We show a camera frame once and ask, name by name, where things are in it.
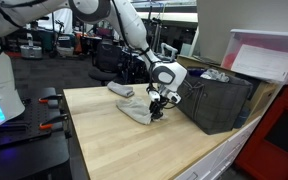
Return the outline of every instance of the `black basket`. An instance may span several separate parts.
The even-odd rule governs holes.
[[[229,82],[220,82],[187,74],[178,88],[177,107],[206,134],[231,131],[252,90],[248,81],[228,77]]]

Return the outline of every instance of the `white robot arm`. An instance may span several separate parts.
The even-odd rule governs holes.
[[[149,49],[146,29],[128,0],[0,0],[0,37],[6,36],[25,24],[61,8],[71,8],[84,22],[109,21],[127,44],[142,52],[152,81],[148,93],[151,111],[159,118],[169,100],[180,101],[176,93],[186,76],[186,69],[178,63],[162,63]],[[156,90],[153,82],[160,84]],[[10,59],[0,49],[0,124],[24,111],[14,85]]]

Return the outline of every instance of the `floor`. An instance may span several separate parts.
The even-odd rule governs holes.
[[[15,86],[17,89],[54,87],[58,93],[63,89],[98,87],[100,82],[88,76],[92,68],[91,59],[23,60],[12,58]],[[220,180],[251,180],[245,173],[230,167]]]

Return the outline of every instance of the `towel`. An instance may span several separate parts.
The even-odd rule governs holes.
[[[149,107],[140,97],[117,100],[116,106],[119,110],[141,124],[147,125],[151,122],[152,114],[150,113]]]
[[[107,84],[107,88],[124,97],[131,97],[134,95],[133,87],[124,86],[113,81]]]

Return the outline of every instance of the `white cabinet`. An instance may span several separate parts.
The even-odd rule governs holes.
[[[199,180],[218,178],[234,161],[247,139],[252,134],[261,117],[256,118],[247,126],[208,153],[201,160],[179,175],[177,180]]]

